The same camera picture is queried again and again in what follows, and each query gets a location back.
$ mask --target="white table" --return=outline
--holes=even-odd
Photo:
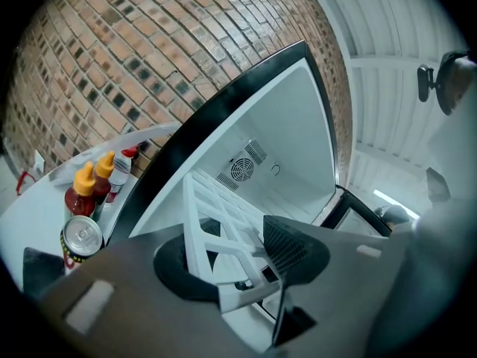
[[[115,203],[104,207],[98,225],[109,239],[115,220],[129,192],[137,182],[130,176]],[[39,251],[63,256],[60,231],[65,223],[64,195],[67,185],[53,186],[48,175],[17,198],[0,217],[0,255],[15,284],[23,287],[23,251]]]

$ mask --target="fan vent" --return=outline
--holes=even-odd
[[[263,162],[267,157],[267,153],[263,151],[263,148],[256,140],[246,145],[245,151],[252,157],[257,165]]]
[[[253,162],[248,158],[240,158],[233,164],[230,169],[230,175],[238,182],[250,179],[253,174]]]
[[[230,189],[231,191],[235,191],[239,187],[236,182],[234,182],[232,179],[222,173],[217,176],[216,180],[217,182],[222,183],[226,188]]]

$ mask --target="ketchup bottle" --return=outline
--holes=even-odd
[[[91,217],[95,211],[95,199],[92,197],[95,179],[92,176],[92,162],[86,162],[83,169],[75,175],[73,187],[65,193],[66,218],[83,215]]]
[[[111,191],[111,183],[109,182],[109,177],[114,170],[114,151],[109,151],[105,157],[102,157],[95,167],[95,179],[96,183],[93,189],[93,196],[96,202],[95,213],[93,214],[93,220],[96,222],[101,216],[103,211],[104,202],[106,201],[107,195]]]

